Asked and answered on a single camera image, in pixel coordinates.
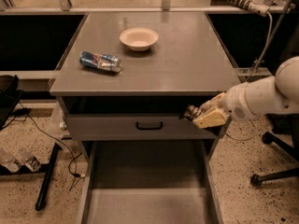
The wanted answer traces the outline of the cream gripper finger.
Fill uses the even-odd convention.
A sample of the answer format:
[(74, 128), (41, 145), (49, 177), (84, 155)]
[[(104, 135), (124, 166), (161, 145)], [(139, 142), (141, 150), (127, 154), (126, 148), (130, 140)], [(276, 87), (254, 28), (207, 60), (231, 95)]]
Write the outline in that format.
[(208, 110), (211, 107), (219, 107), (221, 105), (221, 100), (222, 100), (223, 94), (220, 93), (217, 96), (213, 97), (212, 99), (206, 101), (203, 103), (200, 108), (202, 110)]
[(199, 129), (221, 126), (226, 123), (228, 114), (223, 109), (215, 108), (202, 112), (192, 123)]

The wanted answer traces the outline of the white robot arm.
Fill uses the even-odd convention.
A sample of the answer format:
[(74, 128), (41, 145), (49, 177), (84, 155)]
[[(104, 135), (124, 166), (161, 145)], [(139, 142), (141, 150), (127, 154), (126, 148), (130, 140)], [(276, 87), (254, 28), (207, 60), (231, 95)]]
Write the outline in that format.
[(233, 86), (199, 107), (192, 123), (199, 129), (263, 114), (299, 113), (299, 57), (285, 61), (271, 77)]

